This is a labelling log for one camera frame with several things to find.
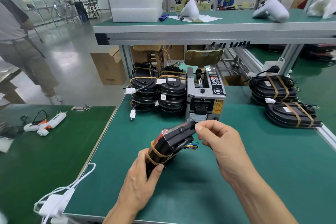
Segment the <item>warning label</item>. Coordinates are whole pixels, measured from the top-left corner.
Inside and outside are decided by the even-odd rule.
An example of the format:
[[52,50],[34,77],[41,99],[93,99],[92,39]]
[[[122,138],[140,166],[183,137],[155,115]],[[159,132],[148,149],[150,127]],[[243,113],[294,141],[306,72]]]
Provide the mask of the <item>warning label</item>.
[[222,112],[223,103],[224,103],[223,99],[216,99],[212,113],[221,113]]

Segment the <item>stacked black battery packs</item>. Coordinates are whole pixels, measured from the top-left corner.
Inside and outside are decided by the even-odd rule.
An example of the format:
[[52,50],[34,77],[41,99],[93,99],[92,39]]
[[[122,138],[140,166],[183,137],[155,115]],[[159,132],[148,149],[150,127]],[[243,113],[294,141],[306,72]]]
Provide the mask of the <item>stacked black battery packs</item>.
[[158,69],[151,63],[135,63],[129,86],[136,89],[132,94],[131,107],[137,111],[149,111],[155,107],[158,86]]
[[249,86],[253,98],[263,105],[266,104],[265,98],[283,102],[298,101],[294,81],[285,76],[256,76],[251,78]]
[[322,126],[322,121],[316,117],[315,109],[302,103],[267,104],[265,112],[271,121],[282,127],[318,128]]
[[160,74],[166,82],[158,84],[159,107],[165,112],[179,112],[186,107],[186,74],[177,66],[167,66]]
[[173,128],[164,128],[158,138],[152,141],[145,160],[147,178],[157,165],[162,163],[166,166],[180,150],[185,149],[187,144],[194,140],[195,124],[196,122],[189,118]]

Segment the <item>forearm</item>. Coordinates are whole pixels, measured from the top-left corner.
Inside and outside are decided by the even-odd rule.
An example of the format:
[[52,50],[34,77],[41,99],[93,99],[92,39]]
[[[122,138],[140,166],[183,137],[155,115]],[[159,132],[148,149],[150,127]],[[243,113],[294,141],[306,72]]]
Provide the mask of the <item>forearm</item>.
[[278,195],[257,171],[249,170],[230,184],[252,224],[297,224]]
[[137,213],[116,203],[104,219],[103,224],[132,224]]

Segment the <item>left hand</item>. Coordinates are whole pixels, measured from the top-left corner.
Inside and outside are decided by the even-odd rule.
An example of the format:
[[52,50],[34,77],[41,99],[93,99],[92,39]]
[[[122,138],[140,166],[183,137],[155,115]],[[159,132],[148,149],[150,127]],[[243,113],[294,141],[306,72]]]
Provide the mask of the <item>left hand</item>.
[[120,207],[130,210],[134,214],[143,209],[152,197],[164,168],[163,164],[158,165],[147,179],[145,164],[147,152],[148,148],[139,151],[138,157],[127,172],[117,200]]

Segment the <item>white sneaker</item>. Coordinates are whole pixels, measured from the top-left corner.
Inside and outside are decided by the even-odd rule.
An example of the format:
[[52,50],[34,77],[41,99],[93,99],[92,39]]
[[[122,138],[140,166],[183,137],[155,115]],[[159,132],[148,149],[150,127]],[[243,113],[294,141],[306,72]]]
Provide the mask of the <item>white sneaker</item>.
[[49,100],[52,105],[61,105],[61,101],[58,99],[57,95],[54,95],[53,97],[49,97]]

